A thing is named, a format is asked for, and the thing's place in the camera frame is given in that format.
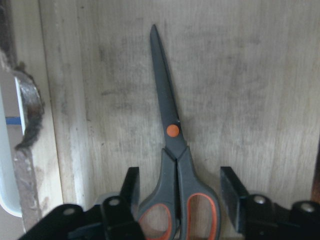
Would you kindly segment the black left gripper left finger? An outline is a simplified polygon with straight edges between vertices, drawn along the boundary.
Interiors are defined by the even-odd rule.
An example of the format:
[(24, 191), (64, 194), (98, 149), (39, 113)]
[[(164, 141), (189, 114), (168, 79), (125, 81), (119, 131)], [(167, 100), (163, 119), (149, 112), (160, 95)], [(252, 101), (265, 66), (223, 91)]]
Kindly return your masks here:
[(135, 220), (138, 219), (140, 202), (140, 168), (129, 167), (120, 190), (120, 196), (127, 203)]

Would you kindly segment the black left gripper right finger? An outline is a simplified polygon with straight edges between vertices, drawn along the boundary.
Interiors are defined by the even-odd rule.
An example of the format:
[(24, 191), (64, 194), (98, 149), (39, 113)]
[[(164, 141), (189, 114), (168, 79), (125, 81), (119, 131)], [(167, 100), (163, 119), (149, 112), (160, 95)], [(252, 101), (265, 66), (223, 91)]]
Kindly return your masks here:
[(239, 234), (245, 233), (245, 200), (249, 192), (230, 166), (220, 168), (220, 188), (226, 213)]

